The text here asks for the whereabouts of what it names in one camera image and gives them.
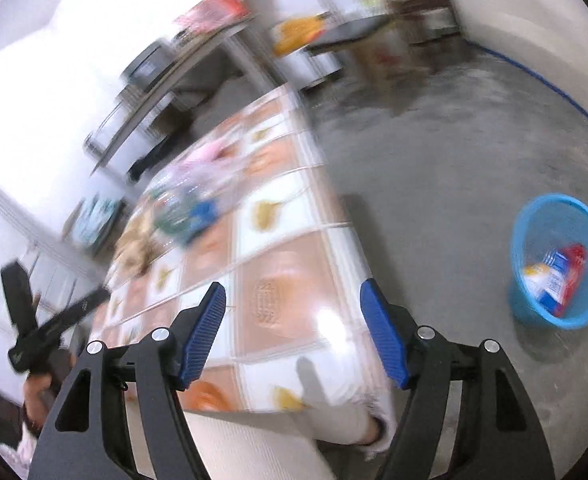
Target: blue plastic basket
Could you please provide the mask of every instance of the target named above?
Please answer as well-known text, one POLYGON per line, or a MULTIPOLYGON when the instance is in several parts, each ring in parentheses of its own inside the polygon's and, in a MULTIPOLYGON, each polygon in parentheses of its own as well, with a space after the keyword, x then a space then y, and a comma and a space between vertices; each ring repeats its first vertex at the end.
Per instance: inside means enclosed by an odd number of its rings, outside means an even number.
POLYGON ((575 330, 588 325, 588 207, 563 194, 542 195, 518 215, 511 239, 514 283, 510 304, 514 315, 526 324, 575 330), (573 243, 587 249, 585 273, 562 317, 547 312, 526 289, 521 269, 543 260, 549 251, 573 243))

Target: concrete floor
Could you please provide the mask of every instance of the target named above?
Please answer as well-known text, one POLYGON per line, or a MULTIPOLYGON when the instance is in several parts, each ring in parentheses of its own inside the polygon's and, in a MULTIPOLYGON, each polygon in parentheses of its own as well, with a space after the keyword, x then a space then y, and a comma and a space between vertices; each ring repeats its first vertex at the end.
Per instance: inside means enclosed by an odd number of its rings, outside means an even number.
MULTIPOLYGON (((588 328, 528 330, 512 318, 509 242, 533 197, 570 194, 588 205, 588 120, 507 62, 478 53, 399 87, 389 117, 369 92, 336 115, 316 110, 315 131, 374 277, 388 299, 446 338, 498 340, 541 418, 560 478, 588 445, 588 328)), ((457 420, 448 410, 448 464, 457 420)), ((343 478, 373 478, 353 465, 343 478)))

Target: beige pants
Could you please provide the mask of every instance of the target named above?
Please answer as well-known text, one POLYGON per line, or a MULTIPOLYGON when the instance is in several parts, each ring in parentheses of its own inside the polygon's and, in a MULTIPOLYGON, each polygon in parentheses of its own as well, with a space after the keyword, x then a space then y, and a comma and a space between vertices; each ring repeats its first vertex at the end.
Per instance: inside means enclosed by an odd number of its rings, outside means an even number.
MULTIPOLYGON (((136 467, 155 478, 135 402, 127 402, 136 467)), ((336 444, 362 440, 371 416, 345 404, 297 413, 202 413, 185 417, 212 480, 332 480, 314 439, 336 444)))

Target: checkered tablecloth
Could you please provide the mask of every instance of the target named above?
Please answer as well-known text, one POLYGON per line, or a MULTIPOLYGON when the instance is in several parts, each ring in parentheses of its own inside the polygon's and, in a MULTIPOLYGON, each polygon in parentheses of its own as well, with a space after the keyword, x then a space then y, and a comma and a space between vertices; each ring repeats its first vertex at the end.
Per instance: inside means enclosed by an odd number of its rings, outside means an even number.
POLYGON ((225 287, 227 311, 200 380, 179 395, 184 409, 275 412, 312 394, 342 404, 389 388, 360 312, 369 270, 296 102, 282 86, 199 142, 237 136, 247 163, 230 212, 144 275, 128 279, 116 263, 108 274, 113 294, 92 338, 110 347, 170 325, 212 281, 225 287), (277 204, 267 225, 261 202, 277 204))

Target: blue ribbed fingertip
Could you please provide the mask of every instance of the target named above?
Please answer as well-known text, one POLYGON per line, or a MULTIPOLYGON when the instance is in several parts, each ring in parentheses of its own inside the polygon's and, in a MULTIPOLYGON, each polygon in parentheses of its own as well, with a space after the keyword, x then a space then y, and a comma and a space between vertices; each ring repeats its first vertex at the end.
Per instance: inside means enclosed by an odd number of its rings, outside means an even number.
POLYGON ((185 387, 198 379, 203 371, 212 343, 225 315, 226 304, 225 287, 217 283, 214 294, 207 302, 191 337, 183 347, 183 363, 179 378, 185 387))
POLYGON ((360 310, 365 317, 385 372, 396 386, 403 388, 410 377, 405 345, 385 314, 383 301, 369 280, 360 285, 360 310))

